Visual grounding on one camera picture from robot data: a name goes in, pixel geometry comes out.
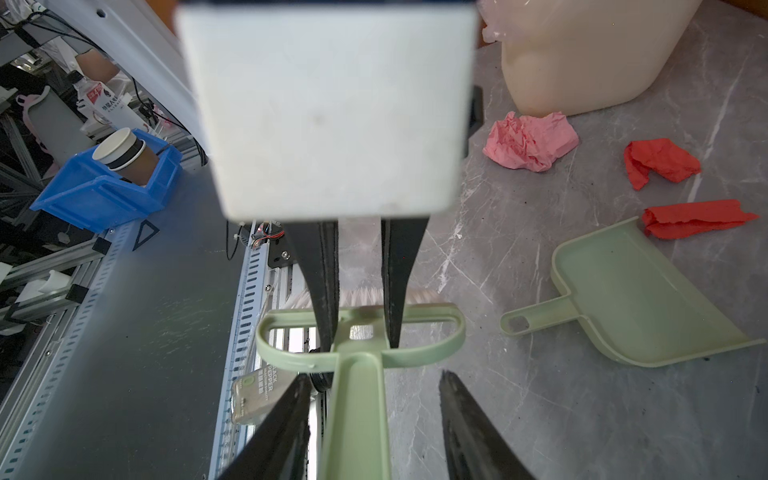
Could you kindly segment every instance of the green dustpan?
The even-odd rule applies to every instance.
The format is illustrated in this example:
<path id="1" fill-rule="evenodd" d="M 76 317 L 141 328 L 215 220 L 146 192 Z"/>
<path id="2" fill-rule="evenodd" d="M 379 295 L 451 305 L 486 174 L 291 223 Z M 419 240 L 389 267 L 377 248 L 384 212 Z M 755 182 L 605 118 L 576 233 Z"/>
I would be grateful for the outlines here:
<path id="1" fill-rule="evenodd" d="M 736 328 L 636 223 L 556 248 L 551 278 L 563 296 L 506 313 L 502 330 L 522 335 L 577 319 L 607 357 L 649 367 L 765 343 Z"/>
<path id="2" fill-rule="evenodd" d="M 452 303 L 408 305 L 402 321 L 452 322 L 456 324 L 456 330 L 432 345 L 390 349 L 381 306 L 346 308 L 339 311 L 333 351 L 288 353 L 269 344 L 269 331 L 315 326 L 314 312 L 273 310 L 259 322 L 256 348 L 267 363 L 293 372 L 333 372 L 329 420 L 320 457 L 320 480 L 389 480 L 384 369 L 438 362 L 464 343 L 464 316 Z M 372 326 L 372 337 L 350 339 L 350 331 L 355 325 Z"/>

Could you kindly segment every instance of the gray marble surface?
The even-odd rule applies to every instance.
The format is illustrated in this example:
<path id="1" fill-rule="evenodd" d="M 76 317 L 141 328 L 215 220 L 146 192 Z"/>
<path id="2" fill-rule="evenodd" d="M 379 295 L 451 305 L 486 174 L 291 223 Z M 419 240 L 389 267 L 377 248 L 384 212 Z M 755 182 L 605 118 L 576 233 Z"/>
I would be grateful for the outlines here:
<path id="1" fill-rule="evenodd" d="M 762 215 L 744 227 L 655 244 L 748 336 L 768 337 L 768 22 L 715 0 L 698 13 L 654 84 L 617 107 L 569 118 L 581 138 L 542 174 L 507 170 L 481 149 L 513 111 L 500 48 L 478 51 L 485 125 L 470 140 L 460 201 L 434 216 L 411 283 L 468 319 L 463 348 L 438 365 L 388 371 L 393 478 L 446 478 L 438 399 L 458 373 L 519 458 L 556 478 L 768 478 L 768 350 L 659 369 L 600 354 L 575 323 L 521 338 L 503 312 L 556 297 L 554 248 L 645 207 L 736 198 Z M 668 137 L 703 173 L 632 189 L 622 152 Z M 375 286 L 378 223 L 342 223 L 342 287 Z M 406 328 L 404 346 L 445 332 Z"/>

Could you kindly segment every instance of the dustpan handle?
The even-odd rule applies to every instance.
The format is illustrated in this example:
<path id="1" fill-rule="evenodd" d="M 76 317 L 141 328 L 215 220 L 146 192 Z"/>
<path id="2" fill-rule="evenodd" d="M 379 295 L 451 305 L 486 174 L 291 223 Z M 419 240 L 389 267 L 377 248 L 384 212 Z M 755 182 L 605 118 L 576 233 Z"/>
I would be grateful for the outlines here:
<path id="1" fill-rule="evenodd" d="M 524 335 L 548 326 L 569 322 L 579 316 L 581 314 L 576 310 L 571 296 L 561 296 L 548 302 L 505 313 L 502 315 L 502 331 L 507 335 Z"/>
<path id="2" fill-rule="evenodd" d="M 380 354 L 339 354 L 319 480 L 389 480 L 389 429 Z"/>

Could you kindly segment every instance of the metal plate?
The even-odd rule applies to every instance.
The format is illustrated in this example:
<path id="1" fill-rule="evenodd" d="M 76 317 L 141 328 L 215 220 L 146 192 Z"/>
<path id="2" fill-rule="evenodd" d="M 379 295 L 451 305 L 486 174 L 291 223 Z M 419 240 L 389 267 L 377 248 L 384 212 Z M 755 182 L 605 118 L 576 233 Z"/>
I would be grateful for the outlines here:
<path id="1" fill-rule="evenodd" d="M 149 220 L 164 233 L 131 251 L 134 223 L 16 480 L 207 474 L 244 249 L 227 261 L 199 161 Z"/>
<path id="2" fill-rule="evenodd" d="M 94 312 L 93 306 L 114 269 L 118 254 L 128 241 L 128 232 L 132 227 L 132 223 L 126 223 L 113 232 L 111 238 L 114 240 L 110 252 L 101 262 L 92 280 L 93 286 L 83 305 L 69 316 L 64 316 L 66 322 L 61 322 L 57 331 L 52 333 L 50 343 L 45 349 L 44 360 L 46 362 L 47 358 L 53 360 L 47 366 L 44 363 L 38 366 L 39 369 L 45 371 L 45 374 L 32 397 L 24 418 L 19 423 L 20 426 L 13 436 L 2 463 L 0 463 L 0 478 L 2 480 L 13 480 L 17 475 L 18 468 L 29 450 L 28 446 L 38 431 L 38 427 L 48 411 L 48 406 L 51 405 L 60 384 L 59 379 L 64 375 L 64 371 L 69 365 L 69 359 L 80 343 L 81 333 L 91 321 Z"/>
<path id="3" fill-rule="evenodd" d="M 286 236 L 269 240 L 269 246 L 270 252 L 266 259 L 266 264 L 269 268 L 282 268 L 296 263 L 293 249 Z"/>
<path id="4" fill-rule="evenodd" d="M 243 373 L 253 328 L 257 324 L 261 311 L 264 292 L 264 257 L 267 247 L 262 245 L 257 250 L 246 248 L 243 257 L 243 269 L 240 284 L 237 287 L 235 311 L 232 316 L 227 363 L 221 383 L 221 395 L 216 417 L 214 448 L 211 454 L 208 478 L 216 478 L 243 449 L 246 443 L 246 429 L 230 421 L 232 382 Z"/>

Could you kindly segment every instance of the red tissue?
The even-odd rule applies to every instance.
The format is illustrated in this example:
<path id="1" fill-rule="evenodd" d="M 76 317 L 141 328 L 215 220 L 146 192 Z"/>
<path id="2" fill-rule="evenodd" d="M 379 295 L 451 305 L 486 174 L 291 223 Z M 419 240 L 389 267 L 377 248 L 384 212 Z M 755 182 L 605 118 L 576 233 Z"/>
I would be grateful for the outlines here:
<path id="1" fill-rule="evenodd" d="M 643 223 L 646 235 L 652 233 L 664 240 L 674 240 L 711 230 L 740 227 L 756 218 L 760 217 L 741 211 L 738 200 L 716 200 L 646 208 Z"/>
<path id="2" fill-rule="evenodd" d="M 515 118 L 511 111 L 493 124 L 482 153 L 503 167 L 543 172 L 577 145 L 578 135 L 562 113 Z"/>
<path id="3" fill-rule="evenodd" d="M 648 172 L 651 170 L 675 183 L 701 172 L 701 164 L 696 157 L 673 144 L 669 138 L 630 142 L 624 149 L 624 164 L 635 190 L 648 183 Z"/>

